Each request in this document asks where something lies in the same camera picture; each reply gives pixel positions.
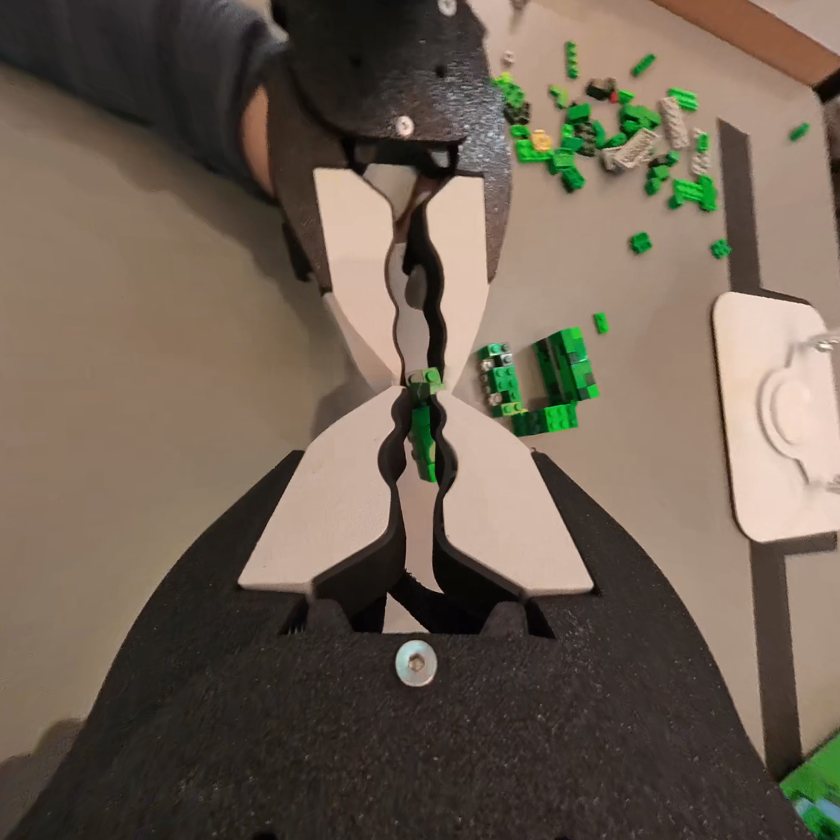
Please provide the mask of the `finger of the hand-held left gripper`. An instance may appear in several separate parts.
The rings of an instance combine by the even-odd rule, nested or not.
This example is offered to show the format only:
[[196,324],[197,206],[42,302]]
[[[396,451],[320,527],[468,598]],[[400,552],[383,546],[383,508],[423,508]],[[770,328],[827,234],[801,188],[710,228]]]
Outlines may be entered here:
[[403,220],[401,360],[404,375],[436,367],[453,392],[464,373],[489,296],[484,184],[418,176]]
[[407,210],[417,172],[412,167],[319,167],[314,185],[331,290],[322,300],[350,357],[371,389],[398,385],[403,363],[394,338],[396,305],[387,273],[395,221]]

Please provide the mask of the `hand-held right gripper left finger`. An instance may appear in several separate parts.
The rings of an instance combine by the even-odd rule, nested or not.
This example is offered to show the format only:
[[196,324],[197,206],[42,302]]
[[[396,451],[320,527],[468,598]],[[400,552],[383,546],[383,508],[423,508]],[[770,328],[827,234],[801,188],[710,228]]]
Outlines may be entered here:
[[386,530],[391,491],[379,454],[396,431],[393,385],[330,425],[309,445],[271,514],[238,585],[314,592]]

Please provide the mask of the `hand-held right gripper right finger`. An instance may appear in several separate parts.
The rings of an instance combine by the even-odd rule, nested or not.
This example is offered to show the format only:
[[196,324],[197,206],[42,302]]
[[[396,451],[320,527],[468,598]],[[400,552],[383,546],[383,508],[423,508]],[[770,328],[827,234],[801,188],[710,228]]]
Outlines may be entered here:
[[448,392],[434,514],[436,581],[453,597],[579,595],[594,582],[531,449]]

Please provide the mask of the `green brick assembly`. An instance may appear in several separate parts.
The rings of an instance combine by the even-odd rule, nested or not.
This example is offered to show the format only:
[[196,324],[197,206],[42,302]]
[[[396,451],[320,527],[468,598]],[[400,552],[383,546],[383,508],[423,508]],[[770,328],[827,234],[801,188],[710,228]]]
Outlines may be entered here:
[[445,384],[436,367],[411,371],[407,375],[406,382],[413,403],[411,429],[408,435],[412,444],[413,459],[420,479],[437,484],[431,399],[432,396],[445,389]]

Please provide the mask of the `grey desk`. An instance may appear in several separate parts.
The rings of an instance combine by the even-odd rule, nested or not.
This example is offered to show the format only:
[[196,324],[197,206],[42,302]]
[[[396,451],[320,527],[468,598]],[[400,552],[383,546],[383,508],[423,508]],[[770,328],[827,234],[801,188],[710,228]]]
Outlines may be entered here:
[[[479,339],[585,327],[602,397],[541,449],[667,573],[763,751],[750,551],[730,512],[709,256],[725,214],[517,167]],[[77,735],[199,532],[361,399],[277,214],[127,122],[2,69],[2,821]],[[592,315],[604,312],[608,334]]]

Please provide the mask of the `U-shaped green brick model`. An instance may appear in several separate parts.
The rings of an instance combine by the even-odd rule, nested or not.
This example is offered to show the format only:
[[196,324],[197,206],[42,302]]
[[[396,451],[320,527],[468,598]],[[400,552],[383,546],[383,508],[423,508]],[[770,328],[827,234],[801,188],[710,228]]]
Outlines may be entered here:
[[547,403],[528,409],[507,342],[489,343],[476,352],[479,379],[490,413],[507,419],[519,438],[569,431],[579,426],[578,405],[600,395],[581,328],[569,327],[532,345],[547,393]]

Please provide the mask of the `pile of loose green bricks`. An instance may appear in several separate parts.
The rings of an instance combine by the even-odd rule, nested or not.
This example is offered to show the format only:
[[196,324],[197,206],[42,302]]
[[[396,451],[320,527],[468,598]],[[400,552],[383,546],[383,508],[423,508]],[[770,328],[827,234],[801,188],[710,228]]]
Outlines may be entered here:
[[[613,185],[622,199],[638,189],[646,209],[615,214],[633,235],[683,207],[694,207],[697,218],[722,214],[726,186],[735,193],[745,175],[753,210],[757,197],[784,209],[774,188],[790,190],[793,202],[805,198],[807,183],[798,183],[792,171],[778,175],[777,167],[800,162],[803,179],[823,173],[824,148],[813,138],[803,142],[822,122],[822,105],[807,86],[774,74],[765,78],[748,66],[745,78],[710,68],[696,89],[666,85],[673,71],[687,81],[707,69],[693,48],[684,69],[660,71],[656,56],[638,75],[633,71],[646,54],[632,52],[636,62],[627,66],[621,52],[614,65],[601,50],[596,58],[619,73],[590,77],[581,46],[574,42],[569,49],[569,43],[538,43],[547,49],[543,66],[536,51],[516,52],[505,35],[481,45],[507,130],[503,143],[514,165],[544,169],[542,183],[554,179],[571,203],[585,188],[603,196]],[[775,176],[780,180],[767,182]]]

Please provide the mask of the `book stand with white base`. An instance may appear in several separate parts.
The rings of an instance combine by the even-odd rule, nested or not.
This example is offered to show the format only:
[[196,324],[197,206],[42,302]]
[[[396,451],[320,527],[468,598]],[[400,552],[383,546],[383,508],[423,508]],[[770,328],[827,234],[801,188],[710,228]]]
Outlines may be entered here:
[[838,330],[807,303],[736,291],[711,321],[740,530],[756,543],[838,532]]

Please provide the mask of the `black tape strip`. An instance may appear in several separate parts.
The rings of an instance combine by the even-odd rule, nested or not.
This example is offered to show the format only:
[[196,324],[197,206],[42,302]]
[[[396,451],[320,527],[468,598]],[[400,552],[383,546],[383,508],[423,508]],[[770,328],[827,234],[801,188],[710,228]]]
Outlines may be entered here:
[[[749,136],[723,121],[718,131],[727,234],[736,248],[729,258],[731,290],[805,305],[803,299],[762,287]],[[837,532],[827,530],[770,542],[749,539],[763,755],[776,781],[803,755],[785,562],[795,555],[830,553],[837,545]]]

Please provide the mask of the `pale table with wooden edge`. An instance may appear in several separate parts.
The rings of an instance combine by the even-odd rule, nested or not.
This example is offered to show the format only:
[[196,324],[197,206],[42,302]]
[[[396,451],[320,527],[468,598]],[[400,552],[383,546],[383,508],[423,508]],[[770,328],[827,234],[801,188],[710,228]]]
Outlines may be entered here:
[[657,1],[688,23],[785,76],[817,88],[838,73],[838,49],[749,1]]

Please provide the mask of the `green toy brick box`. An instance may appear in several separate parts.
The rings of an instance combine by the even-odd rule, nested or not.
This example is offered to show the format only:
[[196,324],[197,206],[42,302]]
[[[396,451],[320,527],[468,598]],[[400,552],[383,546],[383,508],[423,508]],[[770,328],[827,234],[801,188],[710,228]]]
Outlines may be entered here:
[[780,783],[796,814],[817,838],[839,838],[839,732]]

